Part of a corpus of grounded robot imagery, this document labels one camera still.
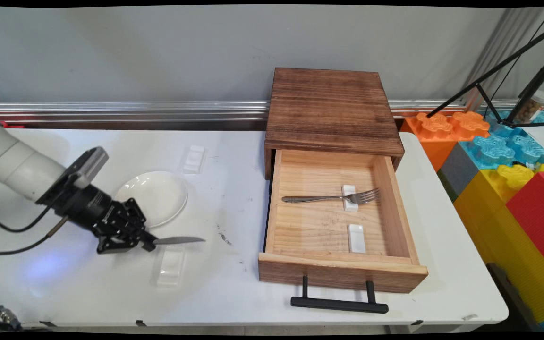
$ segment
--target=knife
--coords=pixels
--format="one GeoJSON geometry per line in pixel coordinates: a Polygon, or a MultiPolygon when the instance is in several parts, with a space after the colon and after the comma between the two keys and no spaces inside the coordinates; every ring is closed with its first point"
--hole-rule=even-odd
{"type": "Polygon", "coordinates": [[[204,239],[194,236],[174,236],[167,238],[158,238],[153,241],[153,245],[179,245],[181,243],[205,242],[204,239]]]}

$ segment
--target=drawer handle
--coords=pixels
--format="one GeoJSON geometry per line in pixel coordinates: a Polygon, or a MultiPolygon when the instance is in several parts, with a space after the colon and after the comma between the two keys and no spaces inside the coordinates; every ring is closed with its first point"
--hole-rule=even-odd
{"type": "Polygon", "coordinates": [[[357,301],[342,301],[329,299],[313,299],[308,297],[308,276],[304,275],[302,284],[302,297],[291,297],[291,306],[293,307],[309,307],[322,308],[333,310],[349,310],[352,312],[368,312],[385,314],[389,310],[387,304],[378,304],[375,302],[375,288],[373,281],[366,282],[366,294],[369,297],[369,302],[361,303],[357,301]]]}

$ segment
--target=fork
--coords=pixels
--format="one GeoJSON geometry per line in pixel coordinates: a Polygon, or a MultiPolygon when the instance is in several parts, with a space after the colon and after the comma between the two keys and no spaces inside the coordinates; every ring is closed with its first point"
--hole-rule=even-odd
{"type": "Polygon", "coordinates": [[[379,189],[372,189],[370,191],[359,192],[356,194],[351,194],[347,196],[284,196],[282,198],[283,202],[287,203],[304,203],[304,202],[315,202],[315,201],[324,201],[324,200],[335,200],[341,198],[352,204],[365,204],[376,200],[379,198],[380,192],[379,189]]]}

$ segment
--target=gray foam block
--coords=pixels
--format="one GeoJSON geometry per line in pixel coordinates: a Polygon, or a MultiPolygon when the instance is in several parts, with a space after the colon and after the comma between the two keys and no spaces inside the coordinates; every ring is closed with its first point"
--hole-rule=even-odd
{"type": "Polygon", "coordinates": [[[465,190],[469,182],[477,174],[477,166],[473,163],[460,143],[455,145],[442,165],[442,173],[457,196],[465,190]]]}

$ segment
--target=black stand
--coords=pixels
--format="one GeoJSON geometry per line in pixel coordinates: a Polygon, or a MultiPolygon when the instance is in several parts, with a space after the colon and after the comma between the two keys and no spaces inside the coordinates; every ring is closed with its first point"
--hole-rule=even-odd
{"type": "Polygon", "coordinates": [[[442,105],[435,108],[432,112],[427,114],[427,118],[431,118],[434,114],[451,104],[453,101],[459,99],[462,95],[466,94],[468,91],[470,91],[473,88],[477,88],[477,90],[482,95],[482,98],[484,98],[484,101],[488,105],[488,108],[493,112],[495,118],[497,119],[497,122],[499,124],[507,125],[508,127],[512,128],[518,128],[518,127],[540,127],[543,126],[544,123],[530,123],[530,124],[514,124],[513,119],[515,118],[518,111],[522,108],[522,106],[527,102],[530,97],[532,97],[533,94],[538,90],[538,88],[541,86],[541,84],[544,82],[544,66],[538,71],[538,73],[535,75],[535,77],[529,82],[529,84],[526,86],[526,88],[522,91],[522,94],[520,94],[520,101],[517,103],[516,107],[513,108],[511,113],[509,114],[509,117],[507,119],[502,119],[499,116],[499,113],[494,108],[493,104],[490,103],[490,99],[488,98],[488,95],[484,92],[484,89],[482,89],[482,86],[480,85],[484,80],[488,79],[488,77],[492,76],[494,73],[499,71],[499,69],[505,67],[505,65],[509,64],[513,60],[515,60],[518,56],[521,56],[524,52],[528,51],[530,48],[535,46],[537,43],[540,43],[544,39],[544,32],[527,43],[524,47],[520,48],[517,52],[512,54],[511,56],[507,57],[507,59],[501,61],[498,65],[490,69],[490,71],[483,74],[478,79],[474,80],[471,84],[465,86],[462,90],[459,91],[456,95],[453,95],[450,99],[445,101],[442,105]]]}
{"type": "Polygon", "coordinates": [[[302,297],[291,297],[291,306],[293,307],[349,310],[352,312],[369,312],[380,314],[385,314],[389,310],[386,304],[378,304],[375,302],[375,288],[371,280],[368,280],[366,282],[366,294],[369,297],[368,303],[359,303],[356,301],[313,299],[311,297],[308,297],[308,276],[304,276],[304,282],[302,286],[302,297]]]}

